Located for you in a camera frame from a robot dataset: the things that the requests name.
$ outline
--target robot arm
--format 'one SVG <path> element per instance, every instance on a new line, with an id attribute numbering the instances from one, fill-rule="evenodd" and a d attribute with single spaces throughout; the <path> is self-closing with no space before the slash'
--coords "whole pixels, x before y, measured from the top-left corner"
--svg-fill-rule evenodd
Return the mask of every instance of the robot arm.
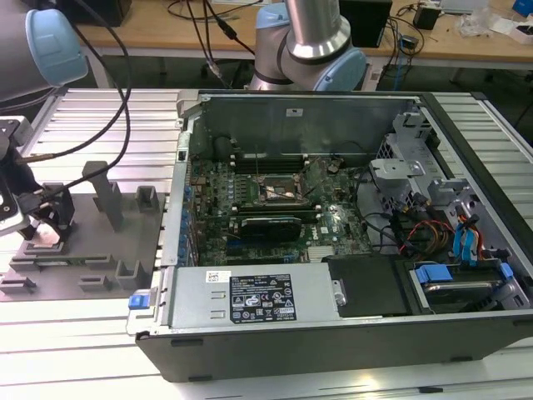
<path id="1" fill-rule="evenodd" d="M 58 10 L 29 10 L 0 2 L 0 102 L 61 87 L 87 75 L 87 62 L 70 23 Z"/>
<path id="2" fill-rule="evenodd" d="M 351 44 L 338 0 L 286 0 L 257 14 L 256 73 L 251 90 L 352 90 L 366 58 Z"/>
<path id="3" fill-rule="evenodd" d="M 84 77 L 87 63 L 68 20 L 54 9 L 37 11 L 18 0 L 0 2 L 0 102 L 61 87 Z M 0 118 L 0 236 L 19 231 L 29 240 L 35 234 L 27 215 L 46 221 L 58 234 L 72 218 L 69 193 L 40 207 L 39 185 L 17 150 L 31 129 L 26 118 Z"/>

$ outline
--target wooden table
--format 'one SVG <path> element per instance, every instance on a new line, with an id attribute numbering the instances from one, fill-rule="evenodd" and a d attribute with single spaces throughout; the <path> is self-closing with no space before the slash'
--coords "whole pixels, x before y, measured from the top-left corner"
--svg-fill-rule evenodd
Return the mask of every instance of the wooden table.
<path id="1" fill-rule="evenodd" d="M 514 0 L 492 0 L 491 6 L 495 13 L 502 17 L 519 17 L 512 10 Z M 132 9 L 127 15 L 117 33 L 127 45 L 133 56 L 148 56 L 159 58 L 203 58 L 197 35 L 192 22 L 173 17 L 167 12 L 167 0 L 133 0 Z M 395 0 L 391 15 L 412 0 Z M 192 4 L 195 16 L 203 15 L 199 2 Z M 222 11 L 231 6 L 214 6 Z M 254 48 L 255 21 L 258 7 L 247 7 L 233 15 L 237 19 L 231 25 L 237 31 L 239 38 Z M 408 12 L 403 18 L 412 21 L 413 12 Z M 463 38 L 456 31 L 458 17 L 445 15 L 439 18 L 432 31 L 424 31 L 426 44 L 420 54 L 413 60 L 413 65 L 453 68 L 487 68 L 487 69 L 533 69 L 533 47 L 520 45 L 511 38 L 494 32 L 491 37 Z M 121 55 L 122 52 L 109 33 L 101 27 L 81 26 L 82 32 L 89 41 L 103 55 Z M 202 36 L 203 24 L 199 26 Z M 238 43 L 227 39 L 216 24 L 211 24 L 211 43 L 215 58 L 251 59 L 253 56 L 246 52 Z M 400 32 L 419 36 L 403 22 L 400 22 Z M 387 29 L 379 48 L 364 48 L 368 58 L 363 89 L 376 90 L 381 70 L 388 62 L 393 50 L 391 30 Z M 97 84 L 100 88 L 109 88 L 106 73 L 96 58 L 89 54 L 89 61 Z"/>

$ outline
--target power cord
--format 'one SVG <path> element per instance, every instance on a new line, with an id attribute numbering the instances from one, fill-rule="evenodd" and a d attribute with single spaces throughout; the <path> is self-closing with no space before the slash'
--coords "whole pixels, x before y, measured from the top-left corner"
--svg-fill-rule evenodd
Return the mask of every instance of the power cord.
<path id="1" fill-rule="evenodd" d="M 413 30 L 416 30 L 417 33 L 420 35 L 420 37 L 421 37 L 421 40 L 419 41 L 420 45 L 419 46 L 417 45 L 415 49 L 409 50 L 407 48 L 403 48 L 402 46 L 400 46 L 398 44 L 399 41 L 401 40 L 401 36 L 402 36 L 400 34 L 399 23 L 398 22 L 406 23 Z M 419 54 L 423 50 L 424 46 L 426 45 L 426 39 L 424 38 L 424 34 L 422 33 L 422 31 L 419 28 L 415 27 L 411 22 L 409 22 L 409 21 L 407 21 L 407 20 L 405 20 L 403 18 L 400 18 L 400 17 L 389 17 L 386 25 L 392 31 L 392 36 L 393 36 L 393 40 L 394 40 L 394 48 L 392 50 L 391 57 L 389 58 L 387 64 L 383 68 L 383 72 L 381 73 L 381 77 L 383 78 L 383 77 L 387 76 L 389 78 L 395 78 L 396 79 L 396 75 L 391 76 L 391 75 L 388 75 L 387 72 L 388 72 L 389 68 L 392 65 L 392 60 L 394 59 L 394 57 L 396 57 L 396 60 L 395 60 L 394 63 L 398 64 L 399 57 L 401 56 L 401 54 L 404 54 L 404 55 L 407 56 L 407 62 L 406 62 L 406 65 L 404 66 L 404 68 L 406 67 L 406 72 L 403 75 L 399 76 L 399 79 L 403 82 L 403 81 L 405 81 L 405 79 L 407 77 L 407 74 L 411 71 L 412 59 L 414 58 L 414 56 L 416 56 L 417 54 Z"/>
<path id="2" fill-rule="evenodd" d="M 212 16 L 217 20 L 218 27 L 224 32 L 226 37 L 234 42 L 239 43 L 244 49 L 246 49 L 249 53 L 256 55 L 255 52 L 246 45 L 239 37 L 237 36 L 237 32 L 235 29 L 233 29 L 226 21 L 224 21 L 222 18 L 220 18 L 215 10 L 213 9 L 213 6 L 208 0 L 203 0 L 204 7 L 207 6 L 209 8 L 209 11 L 211 11 Z"/>
<path id="3" fill-rule="evenodd" d="M 183 9 L 183 3 L 184 3 L 185 0 L 177 0 L 175 2 L 171 2 L 168 7 L 167 7 L 167 12 L 169 14 L 171 14 L 172 16 L 176 17 L 176 18 L 180 18 L 180 19 L 183 19 L 185 21 L 192 21 L 193 19 L 196 19 L 197 21 L 201 21 L 203 20 L 203 18 L 195 18 L 195 17 L 188 17 L 187 15 L 183 15 L 182 13 L 182 9 Z M 221 18 L 221 19 L 231 19 L 232 17 L 228 14 L 230 13 L 234 13 L 235 11 L 239 11 L 239 10 L 242 10 L 243 8 L 247 8 L 247 7 L 250 7 L 250 6 L 255 6 L 256 4 L 259 4 L 259 3 L 263 3 L 263 0 L 258 0 L 256 2 L 253 2 L 253 3 L 250 3 L 250 4 L 244 4 L 242 6 L 238 6 L 238 7 L 234 7 L 234 8 L 230 8 L 229 10 L 227 11 L 223 11 L 223 12 L 218 12 L 217 13 L 217 17 Z M 181 4 L 182 5 L 182 8 L 180 9 L 179 12 L 175 12 L 172 10 L 172 8 L 174 6 L 176 6 L 177 4 Z M 214 16 L 210 16 L 207 18 L 208 21 L 210 22 L 215 22 L 216 21 L 216 17 Z"/>
<path id="4" fill-rule="evenodd" d="M 211 69 L 211 72 L 218 78 L 218 80 L 220 82 L 222 82 L 222 85 L 224 85 L 224 87 L 226 89 L 231 89 L 230 85 L 228 85 L 226 83 L 226 81 L 224 81 L 224 78 L 222 76 L 220 68 L 217 66 L 217 64 L 215 63 L 215 60 L 212 57 L 211 42 L 210 42 L 211 39 L 209 37 L 209 24 L 208 24 L 208 21 L 207 21 L 207 10 L 206 10 L 206 8 L 204 7 L 204 17 L 203 17 L 203 19 L 204 19 L 204 22 L 206 24 L 206 40 L 207 40 L 207 43 L 208 43 L 209 52 L 206 50 L 206 46 L 203 44 L 202 35 L 200 34 L 200 29 L 198 29 L 197 18 L 194 17 L 194 13 L 192 12 L 190 0 L 185 0 L 185 3 L 187 5 L 187 8 L 189 9 L 189 13 L 192 16 L 192 25 L 194 26 L 194 30 L 197 33 L 198 42 L 200 42 L 200 46 L 202 47 L 203 55 L 206 58 L 207 66 L 209 67 L 209 69 Z"/>
<path id="5" fill-rule="evenodd" d="M 131 63 L 131 60 L 130 60 L 130 57 L 129 57 L 129 53 L 127 52 L 126 46 L 124 45 L 124 43 L 122 42 L 120 37 L 112 29 L 112 27 L 110 27 L 109 24 L 102 17 L 100 17 L 100 15 L 98 15 L 92 8 L 90 8 L 83 0 L 74 0 L 74 1 L 79 6 L 84 8 L 87 13 L 89 13 L 100 25 L 105 27 L 106 30 L 108 30 L 111 33 L 111 35 L 117 41 L 118 46 L 121 48 L 121 50 L 122 50 L 122 52 L 124 54 L 124 58 L 126 60 L 126 66 L 127 66 L 126 67 L 126 73 L 127 73 L 126 94 L 124 94 L 122 92 L 122 89 L 118 86 L 118 84 L 115 81 L 115 79 L 113 79 L 113 83 L 116 86 L 116 88 L 118 90 L 118 94 L 119 94 L 119 96 L 120 96 L 120 98 L 122 100 L 121 109 L 124 111 L 125 118 L 126 118 L 126 135 L 124 137 L 124 144 L 122 145 L 122 149 L 121 149 L 120 153 L 117 155 L 117 157 L 111 163 L 109 163 L 106 167 L 100 168 L 97 171 L 91 172 L 91 173 L 89 173 L 88 175 L 86 175 L 84 177 L 80 177 L 79 179 L 76 179 L 75 181 L 72 181 L 72 182 L 68 183 L 67 185 L 65 185 L 63 187 L 60 187 L 58 190 L 56 190 L 54 192 L 50 192 L 47 196 L 45 196 L 42 199 L 42 203 L 49 202 L 55 196 L 57 196 L 59 193 L 66 192 L 68 189 L 73 188 L 74 186 L 76 186 L 76 185 L 78 185 L 80 183 L 86 182 L 89 179 L 92 179 L 92 178 L 94 178 L 94 177 L 96 177 L 96 176 L 98 176 L 98 175 L 100 175 L 102 173 L 106 173 L 111 168 L 115 167 L 122 160 L 122 158 L 124 157 L 124 154 L 126 153 L 127 146 L 128 146 L 128 144 L 130 142 L 130 135 L 131 135 L 131 131 L 132 131 L 131 118 L 130 118 L 129 108 L 127 106 L 127 101 L 128 101 L 128 99 L 130 98 L 130 96 L 132 94 L 132 63 Z M 79 31 L 79 29 L 76 27 L 76 25 L 72 24 L 72 28 L 79 35 L 79 37 L 82 39 L 82 41 L 86 44 L 87 48 L 91 51 L 91 53 L 93 53 L 95 55 L 95 57 L 98 59 L 98 61 L 102 64 L 102 66 L 106 70 L 106 72 L 110 73 L 109 68 L 107 67 L 107 64 L 104 62 L 102 57 L 98 54 L 96 49 L 87 40 L 87 38 L 83 36 L 83 34 Z M 98 134 L 99 136 L 95 135 L 95 137 L 92 137 L 91 139 L 89 139 L 89 141 L 83 143 L 84 146 L 81 147 L 81 148 L 84 148 L 84 147 L 88 146 L 88 144 L 86 144 L 86 143 L 88 143 L 90 141 L 91 141 L 91 143 L 94 142 L 95 140 L 97 140 L 97 137 L 101 137 L 104 133 L 105 132 L 100 132 Z M 74 153 L 75 151 L 77 151 L 77 150 L 75 150 L 77 148 L 80 148 L 80 146 L 73 147 L 72 149 L 67 150 L 65 152 L 62 152 L 62 153 L 64 153 L 64 155 L 71 154 L 71 153 Z"/>
<path id="6" fill-rule="evenodd" d="M 20 102 L 19 104 L 13 104 L 11 106 L 0 108 L 0 113 L 12 113 L 13 111 L 17 111 L 23 108 L 37 106 L 38 104 L 45 102 L 50 96 L 53 96 L 54 94 L 56 94 L 59 89 L 60 89 L 59 87 L 55 87 L 53 89 L 48 90 L 41 97 L 35 98 L 28 102 Z"/>

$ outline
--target motherboard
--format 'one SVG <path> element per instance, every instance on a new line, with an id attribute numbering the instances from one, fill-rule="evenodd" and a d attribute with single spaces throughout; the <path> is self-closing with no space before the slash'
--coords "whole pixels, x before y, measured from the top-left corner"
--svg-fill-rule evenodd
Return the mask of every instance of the motherboard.
<path id="1" fill-rule="evenodd" d="M 197 265 L 319 263 L 371 252 L 338 157 L 191 160 Z"/>

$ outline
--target white label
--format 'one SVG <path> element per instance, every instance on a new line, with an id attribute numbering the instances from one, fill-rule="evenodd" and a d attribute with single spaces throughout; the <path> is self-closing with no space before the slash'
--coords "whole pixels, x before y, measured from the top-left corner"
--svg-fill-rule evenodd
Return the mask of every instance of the white label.
<path id="1" fill-rule="evenodd" d="M 274 313 L 278 314 L 294 314 L 294 308 L 293 307 L 284 307 L 284 308 L 278 308 L 277 310 L 280 310 L 279 312 L 276 312 L 276 309 L 274 310 Z"/>
<path id="2" fill-rule="evenodd" d="M 231 271 L 207 271 L 206 283 L 228 283 L 231 277 Z"/>
<path id="3" fill-rule="evenodd" d="M 56 267 L 57 265 L 65 267 L 65 266 L 68 265 L 68 262 L 64 262 L 64 261 L 43 261 L 43 262 L 38 262 L 37 265 L 39 267 Z"/>
<path id="4" fill-rule="evenodd" d="M 302 117 L 303 116 L 303 108 L 288 108 L 286 110 L 286 115 L 288 117 Z"/>

